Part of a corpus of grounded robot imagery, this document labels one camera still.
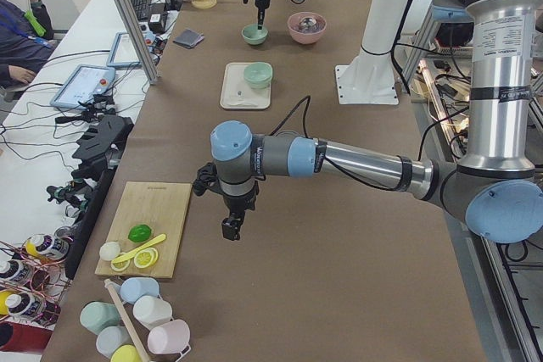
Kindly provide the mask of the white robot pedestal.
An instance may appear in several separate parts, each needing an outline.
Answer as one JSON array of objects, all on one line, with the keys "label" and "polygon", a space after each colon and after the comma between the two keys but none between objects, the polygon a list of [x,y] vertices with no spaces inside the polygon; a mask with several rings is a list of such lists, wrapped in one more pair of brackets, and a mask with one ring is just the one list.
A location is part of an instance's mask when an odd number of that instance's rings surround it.
[{"label": "white robot pedestal", "polygon": [[348,65],[336,67],[339,102],[396,105],[393,46],[401,33],[409,0],[372,0],[360,52]]}]

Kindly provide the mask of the beige plastic tray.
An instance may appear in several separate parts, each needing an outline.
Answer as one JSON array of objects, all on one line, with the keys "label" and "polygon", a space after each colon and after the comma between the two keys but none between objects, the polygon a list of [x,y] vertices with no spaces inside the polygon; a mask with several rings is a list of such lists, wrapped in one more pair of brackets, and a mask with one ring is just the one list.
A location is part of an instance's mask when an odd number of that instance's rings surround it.
[{"label": "beige plastic tray", "polygon": [[271,105],[271,86],[253,89],[244,79],[248,62],[226,65],[220,96],[220,106],[226,110],[264,110]]}]

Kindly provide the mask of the white garlic toy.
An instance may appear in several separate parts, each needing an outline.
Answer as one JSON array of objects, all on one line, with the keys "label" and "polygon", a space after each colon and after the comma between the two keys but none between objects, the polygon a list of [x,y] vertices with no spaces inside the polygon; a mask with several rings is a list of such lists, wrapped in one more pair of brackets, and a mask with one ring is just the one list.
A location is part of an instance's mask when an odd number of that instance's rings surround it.
[{"label": "white garlic toy", "polygon": [[106,242],[99,249],[99,258],[102,261],[110,262],[120,255],[121,248],[117,241]]}]

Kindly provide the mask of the green lime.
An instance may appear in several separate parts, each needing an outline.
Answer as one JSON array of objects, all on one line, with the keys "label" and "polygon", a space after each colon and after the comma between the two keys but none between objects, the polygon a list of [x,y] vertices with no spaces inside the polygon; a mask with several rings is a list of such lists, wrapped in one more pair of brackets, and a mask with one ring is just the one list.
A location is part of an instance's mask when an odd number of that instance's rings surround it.
[{"label": "green lime", "polygon": [[145,242],[152,236],[152,229],[145,224],[133,226],[128,232],[128,239],[131,242]]}]

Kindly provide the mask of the grey folded cloth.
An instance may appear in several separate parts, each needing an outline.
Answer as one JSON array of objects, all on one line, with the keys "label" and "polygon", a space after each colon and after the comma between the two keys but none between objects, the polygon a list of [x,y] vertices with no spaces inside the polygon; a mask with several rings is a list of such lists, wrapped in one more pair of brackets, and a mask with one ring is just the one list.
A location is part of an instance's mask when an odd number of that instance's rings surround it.
[{"label": "grey folded cloth", "polygon": [[184,30],[181,34],[176,36],[173,42],[176,45],[191,49],[196,47],[204,40],[204,35],[191,29]]}]

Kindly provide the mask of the person in dark jacket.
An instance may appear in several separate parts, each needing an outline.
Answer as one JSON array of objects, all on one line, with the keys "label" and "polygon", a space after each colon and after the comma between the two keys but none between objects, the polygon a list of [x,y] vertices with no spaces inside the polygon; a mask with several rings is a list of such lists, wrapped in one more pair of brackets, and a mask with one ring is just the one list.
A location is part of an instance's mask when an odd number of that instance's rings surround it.
[{"label": "person in dark jacket", "polygon": [[29,0],[38,34],[25,12],[1,0],[1,87],[30,84],[53,52],[52,22],[42,0]]}]

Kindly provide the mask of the blue plastic cup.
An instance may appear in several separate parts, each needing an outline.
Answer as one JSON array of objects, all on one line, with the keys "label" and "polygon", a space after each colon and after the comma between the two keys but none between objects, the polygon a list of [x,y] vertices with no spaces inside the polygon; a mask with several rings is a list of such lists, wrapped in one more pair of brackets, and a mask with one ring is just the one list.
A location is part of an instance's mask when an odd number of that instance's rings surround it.
[{"label": "blue plastic cup", "polygon": [[159,295],[160,285],[152,277],[130,277],[120,286],[120,297],[129,304],[134,304],[143,296],[157,298]]}]

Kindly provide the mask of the teach pendant tablet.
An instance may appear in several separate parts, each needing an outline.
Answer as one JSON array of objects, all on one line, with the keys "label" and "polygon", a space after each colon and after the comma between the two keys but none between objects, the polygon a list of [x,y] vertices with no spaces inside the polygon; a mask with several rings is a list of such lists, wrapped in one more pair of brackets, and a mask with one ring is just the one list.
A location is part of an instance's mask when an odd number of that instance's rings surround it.
[{"label": "teach pendant tablet", "polygon": [[115,34],[106,65],[119,70],[137,68],[141,65],[127,32]]},{"label": "teach pendant tablet", "polygon": [[115,80],[115,68],[80,64],[50,100],[57,109],[83,109],[96,95],[107,92]]}]

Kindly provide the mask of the white plastic cup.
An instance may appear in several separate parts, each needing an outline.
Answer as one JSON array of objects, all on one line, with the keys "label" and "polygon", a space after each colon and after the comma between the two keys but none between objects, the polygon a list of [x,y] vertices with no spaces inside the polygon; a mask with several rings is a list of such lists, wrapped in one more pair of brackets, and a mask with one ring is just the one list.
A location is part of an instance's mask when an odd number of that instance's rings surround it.
[{"label": "white plastic cup", "polygon": [[140,297],[132,307],[134,317],[148,330],[171,321],[171,305],[162,298],[149,295]]}]

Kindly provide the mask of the yellow plastic knife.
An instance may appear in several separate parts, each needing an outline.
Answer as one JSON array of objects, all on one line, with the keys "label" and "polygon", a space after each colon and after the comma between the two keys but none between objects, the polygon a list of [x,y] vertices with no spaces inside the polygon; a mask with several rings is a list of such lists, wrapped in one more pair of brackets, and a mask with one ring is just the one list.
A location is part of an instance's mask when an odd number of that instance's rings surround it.
[{"label": "yellow plastic knife", "polygon": [[157,237],[154,237],[154,238],[150,239],[148,242],[144,243],[143,245],[141,245],[139,247],[136,247],[133,250],[114,258],[112,260],[112,263],[114,263],[114,264],[122,263],[122,262],[125,262],[125,261],[129,260],[129,259],[132,259],[137,255],[138,252],[140,252],[140,251],[142,251],[142,250],[144,250],[146,248],[153,247],[154,245],[163,242],[166,238],[167,238],[167,235],[165,233],[159,234]]}]

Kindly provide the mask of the wooden cutting board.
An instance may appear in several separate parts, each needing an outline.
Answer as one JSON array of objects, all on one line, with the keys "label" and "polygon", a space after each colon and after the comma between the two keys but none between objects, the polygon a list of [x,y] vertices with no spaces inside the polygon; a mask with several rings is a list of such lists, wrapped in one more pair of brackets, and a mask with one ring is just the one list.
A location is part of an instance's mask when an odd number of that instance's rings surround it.
[{"label": "wooden cutting board", "polygon": [[165,240],[153,245],[158,251],[154,265],[138,268],[133,261],[123,271],[113,270],[110,262],[98,261],[98,276],[151,276],[157,279],[173,277],[177,254],[192,186],[189,183],[137,182],[126,183],[119,206],[109,228],[106,242],[117,242],[123,253],[143,245],[129,239],[132,228],[146,225],[150,228],[149,242],[162,234]]}]

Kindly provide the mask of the yellow plastic cup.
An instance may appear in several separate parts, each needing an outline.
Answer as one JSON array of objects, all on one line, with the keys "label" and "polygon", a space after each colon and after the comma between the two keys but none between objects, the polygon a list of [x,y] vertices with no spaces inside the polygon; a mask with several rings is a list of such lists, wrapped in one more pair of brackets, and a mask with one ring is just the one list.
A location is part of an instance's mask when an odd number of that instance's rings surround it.
[{"label": "yellow plastic cup", "polygon": [[141,362],[142,359],[134,345],[126,344],[117,348],[111,356],[111,362]]}]

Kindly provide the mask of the lemon slice toy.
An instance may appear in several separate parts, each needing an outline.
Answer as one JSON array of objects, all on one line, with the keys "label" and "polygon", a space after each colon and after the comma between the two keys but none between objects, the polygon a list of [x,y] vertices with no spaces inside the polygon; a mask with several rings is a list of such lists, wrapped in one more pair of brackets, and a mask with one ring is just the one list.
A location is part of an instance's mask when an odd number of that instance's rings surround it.
[{"label": "lemon slice toy", "polygon": [[154,247],[142,249],[133,258],[135,267],[139,270],[147,269],[157,263],[159,252]]}]

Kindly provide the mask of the pink bowl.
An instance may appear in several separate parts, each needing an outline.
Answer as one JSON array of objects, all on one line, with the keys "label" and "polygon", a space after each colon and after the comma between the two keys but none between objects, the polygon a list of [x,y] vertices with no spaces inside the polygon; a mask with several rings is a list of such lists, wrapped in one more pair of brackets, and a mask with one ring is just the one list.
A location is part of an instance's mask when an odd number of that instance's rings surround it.
[{"label": "pink bowl", "polygon": [[320,14],[298,12],[289,16],[287,21],[291,38],[299,44],[318,42],[327,29],[327,21]]}]

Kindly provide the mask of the metal spoon in bowl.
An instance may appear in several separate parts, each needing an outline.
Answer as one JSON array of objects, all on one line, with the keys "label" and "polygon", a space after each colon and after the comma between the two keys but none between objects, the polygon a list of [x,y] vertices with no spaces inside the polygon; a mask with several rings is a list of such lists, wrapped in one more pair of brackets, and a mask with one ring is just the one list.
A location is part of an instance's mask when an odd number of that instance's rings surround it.
[{"label": "metal spoon in bowl", "polygon": [[319,22],[313,16],[305,16],[299,21],[297,30],[300,33],[318,32],[319,31]]}]

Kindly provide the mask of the aluminium frame post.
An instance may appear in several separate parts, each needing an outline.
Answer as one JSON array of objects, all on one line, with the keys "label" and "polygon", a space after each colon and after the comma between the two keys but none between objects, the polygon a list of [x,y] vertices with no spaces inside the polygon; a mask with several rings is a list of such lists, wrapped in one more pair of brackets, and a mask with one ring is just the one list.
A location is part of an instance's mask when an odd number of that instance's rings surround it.
[{"label": "aluminium frame post", "polygon": [[150,85],[154,85],[158,78],[158,71],[148,51],[148,46],[143,39],[143,34],[137,21],[137,16],[133,10],[130,0],[114,0],[121,20],[126,28],[136,55],[143,68],[143,71]]}]

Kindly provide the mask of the green bowl from tray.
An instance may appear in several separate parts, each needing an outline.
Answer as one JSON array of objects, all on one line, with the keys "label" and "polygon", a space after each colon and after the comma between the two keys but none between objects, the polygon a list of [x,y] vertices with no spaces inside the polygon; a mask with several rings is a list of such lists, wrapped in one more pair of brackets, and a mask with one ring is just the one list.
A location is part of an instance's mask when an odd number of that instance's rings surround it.
[{"label": "green bowl from tray", "polygon": [[244,80],[253,89],[263,89],[271,85],[273,70],[270,65],[250,64],[244,69]]}]

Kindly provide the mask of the green plastic cup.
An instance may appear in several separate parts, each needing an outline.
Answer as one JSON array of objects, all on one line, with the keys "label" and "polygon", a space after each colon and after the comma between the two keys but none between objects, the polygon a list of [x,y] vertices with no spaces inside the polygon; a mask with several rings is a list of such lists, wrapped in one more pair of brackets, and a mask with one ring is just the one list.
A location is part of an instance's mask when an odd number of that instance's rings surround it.
[{"label": "green plastic cup", "polygon": [[120,314],[110,303],[91,302],[84,306],[80,313],[81,325],[98,335],[103,329],[120,324]]}]

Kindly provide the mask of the near teach pendant tablet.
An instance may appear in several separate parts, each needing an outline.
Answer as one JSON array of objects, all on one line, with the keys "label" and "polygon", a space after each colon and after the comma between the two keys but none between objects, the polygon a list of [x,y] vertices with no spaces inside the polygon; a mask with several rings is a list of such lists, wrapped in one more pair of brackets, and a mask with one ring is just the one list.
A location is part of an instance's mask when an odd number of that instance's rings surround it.
[{"label": "near teach pendant tablet", "polygon": [[50,100],[57,109],[83,109],[96,95],[107,92],[115,80],[115,68],[80,64]]}]

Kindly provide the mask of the grey plastic cup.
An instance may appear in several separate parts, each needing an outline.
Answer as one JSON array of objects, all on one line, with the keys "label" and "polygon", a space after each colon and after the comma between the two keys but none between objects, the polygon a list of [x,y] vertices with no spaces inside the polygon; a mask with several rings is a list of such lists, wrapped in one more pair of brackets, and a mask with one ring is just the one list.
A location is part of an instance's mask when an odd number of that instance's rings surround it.
[{"label": "grey plastic cup", "polygon": [[97,351],[105,358],[110,358],[123,345],[130,343],[128,330],[124,326],[108,326],[97,336]]}]

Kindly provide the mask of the pink plastic cup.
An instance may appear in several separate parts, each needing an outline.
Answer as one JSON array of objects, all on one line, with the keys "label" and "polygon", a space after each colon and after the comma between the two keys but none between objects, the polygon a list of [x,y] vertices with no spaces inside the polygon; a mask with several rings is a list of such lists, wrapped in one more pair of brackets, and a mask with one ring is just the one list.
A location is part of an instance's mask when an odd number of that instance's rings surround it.
[{"label": "pink plastic cup", "polygon": [[152,354],[181,354],[191,350],[190,328],[184,320],[172,320],[153,328],[148,334]]}]

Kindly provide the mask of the far teach pendant tablet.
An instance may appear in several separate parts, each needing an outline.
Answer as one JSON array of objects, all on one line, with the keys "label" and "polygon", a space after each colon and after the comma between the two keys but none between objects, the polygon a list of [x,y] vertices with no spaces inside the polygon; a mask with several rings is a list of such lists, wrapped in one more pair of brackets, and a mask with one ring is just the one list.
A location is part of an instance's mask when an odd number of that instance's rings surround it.
[{"label": "far teach pendant tablet", "polygon": [[119,70],[137,68],[141,65],[127,32],[115,34],[106,65]]}]

